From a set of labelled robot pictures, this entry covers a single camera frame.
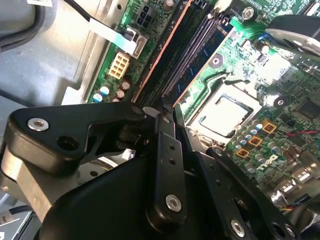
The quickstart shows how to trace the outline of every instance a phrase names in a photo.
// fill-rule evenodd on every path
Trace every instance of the black plastic part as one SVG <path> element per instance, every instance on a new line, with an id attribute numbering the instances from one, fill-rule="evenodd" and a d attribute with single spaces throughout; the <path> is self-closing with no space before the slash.
<path id="1" fill-rule="evenodd" d="M 146 118 L 133 107 L 130 102 L 116 102 L 19 109 L 9 116 L 4 142 L 23 161 L 52 175 L 70 175 L 81 163 L 124 150 L 115 145 L 123 126 Z M 46 120 L 48 130 L 30 129 L 32 118 Z"/>

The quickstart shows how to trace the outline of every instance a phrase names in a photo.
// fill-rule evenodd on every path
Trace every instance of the white label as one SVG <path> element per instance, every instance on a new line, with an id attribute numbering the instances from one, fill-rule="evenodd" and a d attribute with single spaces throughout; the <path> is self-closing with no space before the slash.
<path id="1" fill-rule="evenodd" d="M 52 0 L 26 0 L 28 4 L 39 5 L 52 8 Z"/>

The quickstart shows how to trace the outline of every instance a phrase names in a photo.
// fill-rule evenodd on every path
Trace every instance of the black mechanical arm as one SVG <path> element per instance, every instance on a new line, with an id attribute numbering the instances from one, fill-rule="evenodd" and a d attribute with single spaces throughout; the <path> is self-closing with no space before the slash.
<path id="1" fill-rule="evenodd" d="M 221 149 L 207 151 L 181 110 L 130 102 L 24 108 L 8 120 L 0 186 L 28 202 L 40 240 L 301 239 Z M 80 165 L 135 158 L 78 186 Z"/>

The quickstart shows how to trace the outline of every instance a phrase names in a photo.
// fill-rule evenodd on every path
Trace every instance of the cpu socket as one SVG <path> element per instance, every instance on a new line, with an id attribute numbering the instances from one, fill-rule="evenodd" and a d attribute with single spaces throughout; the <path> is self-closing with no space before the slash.
<path id="1" fill-rule="evenodd" d="M 223 84 L 187 125 L 199 134 L 227 144 L 261 108 L 259 101 L 247 92 Z"/>

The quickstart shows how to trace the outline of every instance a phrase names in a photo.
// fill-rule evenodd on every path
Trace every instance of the flat cable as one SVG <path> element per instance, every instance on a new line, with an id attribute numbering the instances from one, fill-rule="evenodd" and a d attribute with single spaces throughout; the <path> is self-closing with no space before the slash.
<path id="1" fill-rule="evenodd" d="M 73 0 L 64 0 L 74 10 L 76 10 L 85 20 L 89 22 L 89 28 L 94 33 L 100 35 L 109 42 L 115 44 L 117 47 L 122 49 L 128 54 L 133 54 L 137 47 L 137 43 L 126 39 L 123 35 L 116 32 L 112 28 L 103 24 L 101 21 L 95 19 L 86 10 L 84 10 L 78 3 Z"/>

